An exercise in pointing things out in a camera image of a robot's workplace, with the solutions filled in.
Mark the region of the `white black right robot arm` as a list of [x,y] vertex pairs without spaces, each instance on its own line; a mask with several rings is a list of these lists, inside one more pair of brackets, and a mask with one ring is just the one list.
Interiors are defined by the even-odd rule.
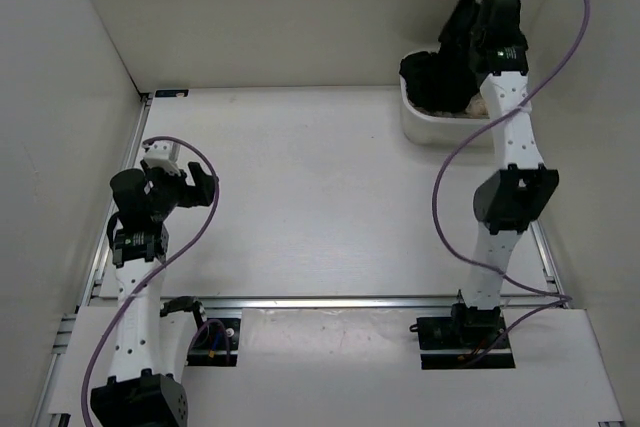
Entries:
[[449,322],[450,337],[464,347],[498,330],[512,252],[559,184],[558,171],[545,166],[534,138],[520,11],[521,0],[482,0],[471,29],[470,66],[493,124],[496,170],[474,193],[472,270]]

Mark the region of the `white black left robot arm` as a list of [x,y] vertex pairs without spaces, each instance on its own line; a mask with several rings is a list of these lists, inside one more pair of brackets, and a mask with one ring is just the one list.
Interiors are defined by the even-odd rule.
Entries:
[[108,239],[119,286],[117,311],[92,353],[81,386],[88,426],[185,426],[188,401],[181,375],[191,347],[206,342],[202,304],[183,296],[162,303],[168,252],[165,220],[175,208],[214,212],[219,179],[210,163],[140,167],[116,174],[117,211]]

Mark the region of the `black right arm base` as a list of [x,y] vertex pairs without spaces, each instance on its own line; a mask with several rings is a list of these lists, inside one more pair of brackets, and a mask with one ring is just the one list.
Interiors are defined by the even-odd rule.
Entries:
[[506,324],[500,307],[479,310],[455,303],[445,317],[419,317],[416,334],[422,370],[513,369]]

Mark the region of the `black trousers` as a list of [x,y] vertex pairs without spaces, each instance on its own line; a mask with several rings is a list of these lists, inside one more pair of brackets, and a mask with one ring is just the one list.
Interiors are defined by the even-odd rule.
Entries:
[[445,22],[435,52],[405,56],[399,67],[408,101],[428,115],[463,114],[478,94],[469,67],[470,32],[479,11],[477,0],[458,0]]

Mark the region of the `beige trousers in basket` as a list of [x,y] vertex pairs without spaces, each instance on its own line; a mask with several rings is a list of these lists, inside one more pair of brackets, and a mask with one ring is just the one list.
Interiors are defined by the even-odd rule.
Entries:
[[432,117],[444,117],[444,118],[467,118],[467,119],[487,119],[488,110],[484,99],[476,95],[472,97],[467,107],[460,112],[451,113],[448,111],[429,111],[422,107],[416,107],[416,110],[424,115]]

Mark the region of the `white plastic basket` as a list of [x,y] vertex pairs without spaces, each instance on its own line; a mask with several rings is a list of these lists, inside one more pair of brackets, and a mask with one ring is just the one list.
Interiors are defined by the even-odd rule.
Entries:
[[454,146],[489,123],[487,119],[444,118],[424,115],[408,101],[400,77],[400,119],[404,135],[416,145]]

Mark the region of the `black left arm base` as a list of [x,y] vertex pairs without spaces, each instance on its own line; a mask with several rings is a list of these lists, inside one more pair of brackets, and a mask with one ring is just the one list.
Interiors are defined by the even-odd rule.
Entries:
[[238,360],[241,318],[218,317],[221,323],[211,322],[202,332],[198,329],[210,320],[204,304],[197,298],[181,296],[160,304],[161,344],[169,346],[164,337],[178,329],[178,321],[186,322],[190,347],[186,356],[187,366],[235,367]]

